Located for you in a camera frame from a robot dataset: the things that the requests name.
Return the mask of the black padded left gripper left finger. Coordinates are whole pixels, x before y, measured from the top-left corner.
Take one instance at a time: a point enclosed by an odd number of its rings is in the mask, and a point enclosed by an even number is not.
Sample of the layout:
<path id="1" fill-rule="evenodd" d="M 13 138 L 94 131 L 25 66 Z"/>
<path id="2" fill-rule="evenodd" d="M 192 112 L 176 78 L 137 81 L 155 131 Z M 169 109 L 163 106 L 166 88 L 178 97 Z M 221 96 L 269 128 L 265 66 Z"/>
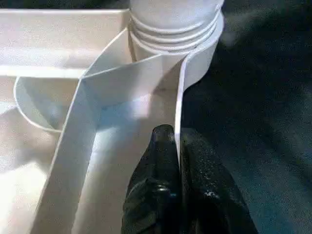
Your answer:
<path id="1" fill-rule="evenodd" d="M 163 124 L 152 131 L 150 142 L 128 184 L 121 233 L 179 233 L 180 171 L 174 130 Z"/>

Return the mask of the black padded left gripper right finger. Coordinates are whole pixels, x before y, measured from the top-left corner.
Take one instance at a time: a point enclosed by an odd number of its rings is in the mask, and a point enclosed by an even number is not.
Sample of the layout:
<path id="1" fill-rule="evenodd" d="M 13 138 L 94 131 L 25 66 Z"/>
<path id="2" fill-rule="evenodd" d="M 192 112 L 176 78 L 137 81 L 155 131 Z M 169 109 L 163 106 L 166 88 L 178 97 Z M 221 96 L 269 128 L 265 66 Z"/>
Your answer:
<path id="1" fill-rule="evenodd" d="M 180 162 L 186 234 L 256 234 L 232 175 L 203 135 L 183 129 Z"/>

